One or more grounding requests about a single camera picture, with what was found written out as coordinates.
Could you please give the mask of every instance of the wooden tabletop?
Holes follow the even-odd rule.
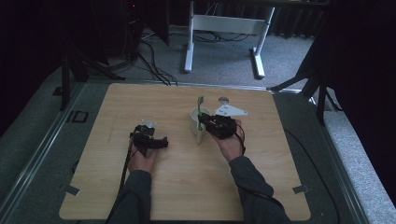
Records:
[[[310,211],[290,153],[273,96],[268,91],[160,85],[109,86],[71,186],[60,210],[63,219],[106,219],[115,201],[129,134],[141,119],[156,121],[154,138],[168,137],[153,171],[152,220],[243,220],[230,166],[209,134],[200,145],[190,130],[190,112],[202,106],[213,114],[219,97],[247,110],[242,120],[246,156],[274,187],[292,220],[307,220]]]

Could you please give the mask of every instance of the tripod leg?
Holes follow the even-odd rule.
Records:
[[[336,110],[338,110],[338,111],[343,111],[343,109],[342,109],[338,104],[335,103],[334,99],[330,96],[330,94],[329,94],[328,91],[326,91],[326,96],[329,98],[330,103],[332,104],[332,106],[333,106]]]
[[[315,94],[315,91],[317,91],[317,89],[320,87],[322,82],[321,80],[321,77],[317,76],[309,78],[301,90],[303,96],[306,98],[311,98]]]
[[[105,75],[107,75],[108,77],[110,77],[111,79],[116,79],[116,80],[125,80],[125,77],[119,77],[113,73],[111,73],[110,71],[108,71],[107,69],[105,69],[102,65],[100,65],[97,62],[94,62],[93,60],[91,60],[89,57],[87,57],[85,54],[83,54],[81,51],[79,51],[78,49],[74,48],[74,52],[77,54],[77,56],[84,62],[88,63],[90,66],[92,66],[94,69],[97,69],[100,72],[103,72]]]
[[[292,77],[291,79],[277,85],[274,87],[267,87],[266,89],[268,91],[281,91],[285,88],[287,88],[288,86],[291,86],[294,83],[297,83],[301,80],[303,80],[304,78],[310,78],[312,77],[312,75],[315,73],[315,70],[308,70],[307,72],[300,72],[298,71],[295,77]]]
[[[317,108],[317,117],[321,125],[324,124],[324,103],[326,100],[326,92],[327,87],[325,85],[320,85],[319,87],[319,96],[318,96],[318,108]]]
[[[299,82],[299,81],[301,81],[303,79],[304,79],[304,77],[297,77],[297,76],[296,77],[292,77],[291,79],[289,79],[289,80],[287,80],[287,81],[285,81],[285,82],[283,82],[283,83],[281,83],[281,84],[279,84],[277,86],[267,87],[267,90],[268,91],[281,91],[281,90],[287,88],[288,86],[291,86],[292,84],[297,83],[297,82]]]

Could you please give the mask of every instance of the metal stand leg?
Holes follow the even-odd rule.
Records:
[[[262,45],[264,44],[265,37],[267,37],[268,29],[271,24],[271,19],[272,16],[274,15],[274,7],[270,8],[270,13],[265,18],[265,24],[262,27],[262,34],[260,36],[259,44],[257,48],[253,48],[253,53],[254,53],[254,61],[256,63],[256,68],[257,68],[257,75],[259,77],[265,77],[264,74],[264,69],[262,67],[262,56],[260,56],[260,53],[262,52]]]
[[[184,71],[186,73],[191,72],[192,69],[192,54],[194,53],[194,43],[192,43],[192,35],[194,32],[194,2],[190,2],[190,24],[189,24],[189,45],[187,46],[186,63],[184,66]]]

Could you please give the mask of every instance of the white object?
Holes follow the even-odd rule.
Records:
[[[215,111],[215,114],[221,115],[223,117],[230,117],[247,115],[248,112],[246,110],[239,109],[233,105],[222,105],[219,109]]]
[[[204,107],[200,107],[200,108],[201,108],[201,112],[210,115],[210,111],[208,109],[206,109]],[[197,144],[201,144],[202,137],[206,133],[206,129],[205,129],[205,125],[202,123],[201,124],[202,130],[198,131],[198,125],[199,125],[199,122],[198,122],[198,108],[194,108],[190,112],[190,116],[191,116],[191,123],[190,123],[191,132],[196,135]]]
[[[157,122],[150,122],[145,119],[142,119],[142,123],[146,125],[148,128],[154,128],[155,126],[157,126]]]
[[[189,19],[189,44],[187,46],[185,72],[190,73],[192,70],[192,55],[194,51],[194,44],[192,42],[194,30],[214,31],[223,33],[235,33],[245,35],[259,35],[259,43],[256,48],[253,48],[253,59],[256,64],[257,75],[265,77],[262,66],[262,45],[267,36],[268,29],[271,24],[275,8],[269,7],[269,13],[266,13],[264,20],[252,20],[232,17],[219,17],[209,15],[194,14],[194,3],[190,3],[190,19]]]

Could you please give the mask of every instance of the black cable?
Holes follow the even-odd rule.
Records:
[[[256,191],[251,190],[251,189],[242,188],[242,187],[240,187],[239,185],[236,185],[236,186],[237,186],[239,189],[242,189],[243,191],[245,191],[246,193],[253,194],[253,195],[255,195],[255,196],[258,196],[258,197],[263,198],[264,200],[267,200],[267,201],[269,201],[269,202],[271,202],[271,203],[274,203],[274,204],[275,204],[276,206],[278,206],[280,209],[282,209],[283,211],[285,211],[285,207],[283,207],[283,204],[282,204],[280,201],[278,201],[277,199],[275,199],[274,197],[269,196],[269,195],[266,195],[266,194],[263,194],[263,193],[256,192]]]
[[[164,83],[164,84],[167,85],[167,86],[171,86],[171,82],[170,82],[169,79],[171,79],[172,81],[174,81],[174,82],[176,83],[176,85],[178,85],[177,79],[176,79],[174,76],[170,75],[169,73],[164,72],[161,68],[157,67],[157,64],[155,63],[154,48],[153,48],[148,42],[146,42],[146,41],[144,41],[144,40],[141,40],[141,42],[142,42],[143,44],[149,46],[150,52],[151,52],[151,54],[152,54],[151,63],[149,63],[149,62],[143,57],[143,55],[141,55],[141,54],[139,55],[139,56],[142,58],[142,60],[145,62],[146,66],[149,68],[150,72],[151,72],[156,78],[158,78],[159,80],[161,80],[163,83],[166,81],[167,84],[165,84],[165,83]]]
[[[139,56],[140,59],[143,60],[143,62],[146,64],[146,66],[149,68],[149,70],[151,71],[151,73],[158,78],[163,84],[165,84],[166,86],[168,86],[168,84],[162,79],[160,78],[153,70],[152,67],[149,65],[149,62],[145,59],[145,57],[143,57],[143,55],[140,52],[137,52],[137,55]]]
[[[147,68],[140,67],[139,65],[136,65],[135,63],[134,63],[134,66],[137,67],[137,68],[140,68],[142,70],[145,70],[145,71],[148,71],[148,72],[152,73],[152,70],[148,70]]]
[[[120,194],[122,191],[122,188],[124,186],[124,182],[125,182],[125,176],[126,176],[126,171],[128,170],[128,163],[131,160],[132,156],[136,153],[136,151],[132,154],[132,145],[134,143],[134,135],[136,134],[137,129],[134,129],[134,132],[131,134],[130,140],[129,140],[129,146],[128,146],[128,152],[126,154],[126,158],[125,158],[125,162],[124,162],[124,166],[122,168],[122,175],[121,175],[121,181],[120,181],[120,187],[119,187],[119,192],[117,193],[117,197],[116,197],[116,201],[113,203],[113,207],[111,208],[110,213],[108,214],[106,223],[111,219],[111,217],[113,216],[114,211],[116,210],[116,205],[118,200],[120,199]]]
[[[168,82],[168,85],[170,86],[171,83],[170,83],[169,79],[166,78],[166,77],[164,77],[163,74],[161,74],[161,73],[158,71],[158,69],[157,69],[157,65],[155,64],[154,48],[153,48],[148,42],[146,42],[146,41],[144,41],[144,40],[141,40],[141,42],[142,42],[143,44],[149,46],[149,48],[150,48],[150,51],[151,51],[151,54],[152,54],[151,63],[152,63],[152,65],[153,65],[153,67],[154,67],[155,72],[157,73],[157,75],[159,75],[159,76],[161,76],[162,78],[164,78],[164,79]]]
[[[194,35],[194,37],[196,39],[198,39],[198,41],[201,42],[207,42],[207,43],[218,43],[218,42],[230,42],[230,41],[243,41],[245,39],[247,39],[249,37],[249,35],[245,35],[245,37],[241,38],[241,39],[237,39],[238,37],[242,36],[241,35],[237,35],[236,37],[233,38],[224,38],[221,36],[221,34],[216,33],[216,32],[212,32],[212,31],[197,31],[197,34],[207,34],[207,35],[213,35],[214,38],[213,39],[207,39],[198,35]]]
[[[308,153],[308,151],[306,150],[306,148],[304,147],[303,143],[302,143],[291,131],[289,131],[289,130],[287,130],[287,129],[283,129],[283,130],[285,130],[286,133],[288,133],[289,135],[291,135],[291,136],[294,138],[294,140],[297,141],[297,143],[300,145],[300,147],[301,147],[301,148],[303,149],[303,151],[305,152],[307,158],[311,161],[312,165],[313,165],[314,168],[315,168],[315,171],[316,171],[317,174],[318,174],[318,177],[319,177],[320,181],[322,182],[322,184],[323,184],[324,188],[326,189],[326,191],[327,191],[327,193],[328,193],[330,199],[332,200],[332,205],[334,206],[334,210],[335,210],[335,213],[336,213],[336,215],[337,215],[337,223],[340,223],[340,212],[339,212],[339,210],[338,210],[337,203],[335,202],[334,197],[333,197],[332,194],[330,193],[329,187],[327,187],[326,183],[324,182],[324,178],[323,178],[323,176],[320,174],[320,172],[319,172],[319,170],[318,170],[318,167],[317,167],[317,166],[315,165],[315,163],[314,163],[314,160],[312,160],[312,157],[309,155],[309,153]]]
[[[330,103],[332,104],[332,106],[338,110],[338,111],[344,111],[338,104],[335,103],[334,99],[332,98],[332,96],[329,94],[329,92],[326,90],[326,96],[329,98]]]
[[[234,133],[235,136],[239,139],[239,142],[241,143],[241,146],[242,146],[242,155],[245,155],[245,151],[246,151],[246,147],[245,147],[245,131],[244,131],[244,129],[241,127],[241,125],[236,124],[236,126],[238,126],[238,127],[241,129],[242,134],[244,135],[244,139],[242,139],[241,136],[239,136],[239,134],[238,134],[237,132]]]
[[[125,69],[123,69],[123,70],[121,70],[121,71],[119,71],[119,72],[116,72],[116,73],[114,73],[114,74],[123,73],[123,72],[125,72],[126,70],[128,70],[131,66],[132,66],[132,65],[130,64],[127,68],[125,68]]]
[[[124,67],[127,67],[128,65],[130,66],[133,60],[134,60],[133,57],[128,54],[125,57],[125,62],[110,65],[110,66],[106,67],[106,69],[109,71],[114,71],[114,70],[117,70],[120,68],[124,68]]]

